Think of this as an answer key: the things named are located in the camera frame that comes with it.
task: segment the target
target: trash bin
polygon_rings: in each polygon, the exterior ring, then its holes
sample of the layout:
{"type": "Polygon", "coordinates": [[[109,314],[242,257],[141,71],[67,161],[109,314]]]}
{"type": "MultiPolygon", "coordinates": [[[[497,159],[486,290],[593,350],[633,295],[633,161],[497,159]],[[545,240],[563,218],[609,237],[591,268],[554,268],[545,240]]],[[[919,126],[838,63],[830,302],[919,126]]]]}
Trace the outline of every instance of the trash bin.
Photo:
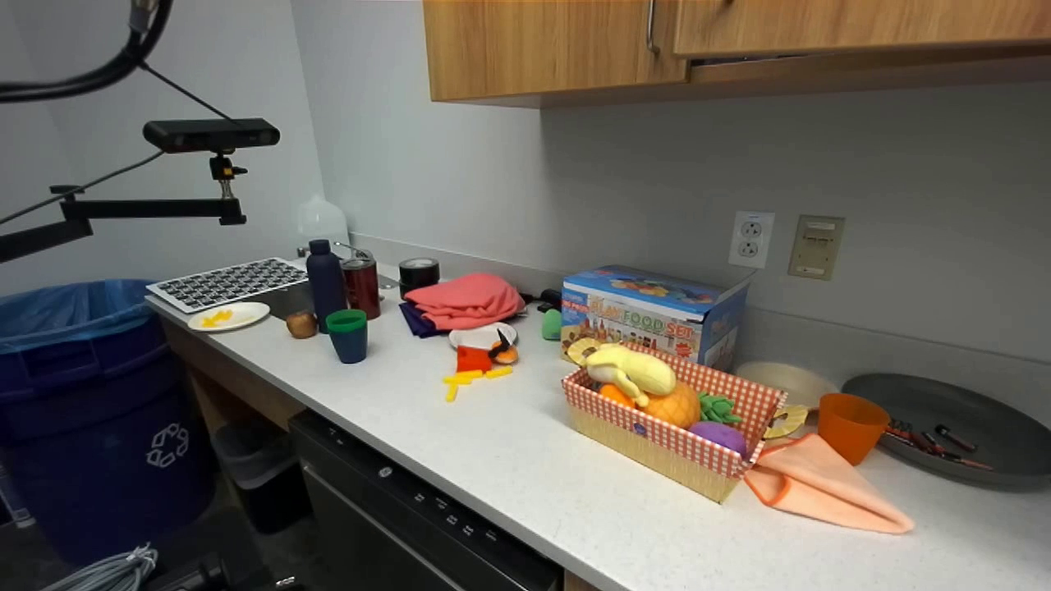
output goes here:
{"type": "Polygon", "coordinates": [[[283,531],[307,515],[288,434],[265,422],[237,422],[216,434],[214,448],[255,531],[283,531]]]}
{"type": "Polygon", "coordinates": [[[15,530],[33,530],[36,519],[26,508],[24,496],[12,491],[6,471],[2,471],[2,458],[0,458],[0,526],[12,522],[15,530]]]}
{"type": "Polygon", "coordinates": [[[141,279],[0,299],[0,454],[68,561],[133,549],[211,505],[214,454],[141,279]]]}

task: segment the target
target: black container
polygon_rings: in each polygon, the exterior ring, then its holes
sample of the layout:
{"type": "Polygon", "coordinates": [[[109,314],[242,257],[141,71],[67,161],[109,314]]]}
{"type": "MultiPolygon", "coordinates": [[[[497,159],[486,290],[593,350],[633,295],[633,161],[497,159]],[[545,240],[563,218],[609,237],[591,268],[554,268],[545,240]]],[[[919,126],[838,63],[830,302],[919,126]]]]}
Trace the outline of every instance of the black container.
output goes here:
{"type": "Polygon", "coordinates": [[[283,531],[307,515],[292,439],[261,422],[229,423],[216,434],[216,458],[255,531],[283,531]]]}
{"type": "Polygon", "coordinates": [[[316,302],[320,324],[324,331],[324,314],[348,306],[343,263],[330,253],[329,240],[307,240],[306,277],[307,277],[307,294],[316,302]]]}

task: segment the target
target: white wall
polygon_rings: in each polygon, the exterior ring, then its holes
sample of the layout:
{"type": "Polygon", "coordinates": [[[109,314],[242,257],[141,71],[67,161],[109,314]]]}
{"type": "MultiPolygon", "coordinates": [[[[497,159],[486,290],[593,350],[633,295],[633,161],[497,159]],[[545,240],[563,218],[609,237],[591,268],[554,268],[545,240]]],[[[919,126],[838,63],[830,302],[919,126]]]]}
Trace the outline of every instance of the white wall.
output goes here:
{"type": "Polygon", "coordinates": [[[1051,86],[618,108],[433,105],[418,0],[295,4],[329,194],[359,234],[569,274],[726,274],[778,213],[763,308],[1051,363],[1051,86]],[[830,282],[799,213],[842,213],[830,282]]]}
{"type": "MultiPolygon", "coordinates": [[[[0,8],[2,76],[102,63],[125,25],[125,0],[0,8]]],[[[421,0],[187,0],[150,63],[225,112],[283,129],[280,148],[232,159],[251,167],[237,180],[251,228],[97,224],[97,237],[2,263],[0,294],[292,253],[295,210],[324,171],[363,237],[543,274],[723,274],[731,210],[775,210],[755,306],[1051,363],[1051,86],[551,112],[433,105],[421,0]],[[784,277],[795,213],[848,218],[830,282],[784,277]]],[[[85,100],[0,105],[0,213],[150,153],[141,123],[187,114],[207,112],[141,71],[85,100]]],[[[94,194],[214,197],[216,184],[207,153],[183,153],[94,194]]]]}
{"type": "MultiPolygon", "coordinates": [[[[21,30],[21,47],[40,80],[59,80],[105,63],[125,42],[129,0],[2,0],[2,25],[21,30]]],[[[10,80],[6,39],[0,80],[10,80]]],[[[306,105],[303,58],[286,0],[189,0],[178,4],[171,25],[148,58],[175,82],[193,89],[232,120],[268,120],[280,148],[237,150],[251,175],[232,194],[246,228],[216,221],[97,221],[94,237],[0,267],[0,294],[21,294],[73,279],[175,277],[219,263],[292,253],[295,210],[321,192],[311,120],[306,105]]],[[[45,197],[49,184],[92,180],[148,159],[141,138],[148,120],[214,120],[148,71],[62,102],[0,105],[0,213],[45,197]],[[52,123],[52,138],[10,136],[10,123],[52,123]],[[68,167],[45,167],[33,150],[57,150],[68,167]]],[[[219,197],[211,180],[211,153],[167,153],[150,167],[94,188],[90,197],[219,197]]]]}

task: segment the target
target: toy banana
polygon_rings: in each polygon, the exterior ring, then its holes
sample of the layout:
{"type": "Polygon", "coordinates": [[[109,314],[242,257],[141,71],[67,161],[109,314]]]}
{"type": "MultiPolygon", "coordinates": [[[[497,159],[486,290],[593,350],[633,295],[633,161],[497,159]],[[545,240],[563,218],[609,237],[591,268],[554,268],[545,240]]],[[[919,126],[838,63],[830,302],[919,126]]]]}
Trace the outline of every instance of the toy banana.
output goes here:
{"type": "Polygon", "coordinates": [[[667,398],[676,388],[676,372],[669,364],[622,346],[599,346],[583,358],[583,372],[593,380],[618,383],[633,402],[633,406],[647,406],[649,398],[667,398]]]}

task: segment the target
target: white countertop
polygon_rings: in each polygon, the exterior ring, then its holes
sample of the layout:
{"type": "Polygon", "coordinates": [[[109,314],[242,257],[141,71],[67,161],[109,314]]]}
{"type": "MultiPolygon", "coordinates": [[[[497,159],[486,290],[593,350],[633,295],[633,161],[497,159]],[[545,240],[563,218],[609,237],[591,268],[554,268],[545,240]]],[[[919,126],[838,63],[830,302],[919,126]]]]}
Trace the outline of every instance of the white countertop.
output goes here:
{"type": "Polygon", "coordinates": [[[861,472],[913,537],[784,515],[750,486],[716,505],[576,434],[557,383],[570,364],[538,311],[517,330],[517,372],[452,403],[452,348],[414,340],[391,299],[362,364],[339,364],[324,336],[292,341],[280,320],[207,341],[593,587],[1051,587],[1051,491],[976,491],[876,450],[861,472]]]}

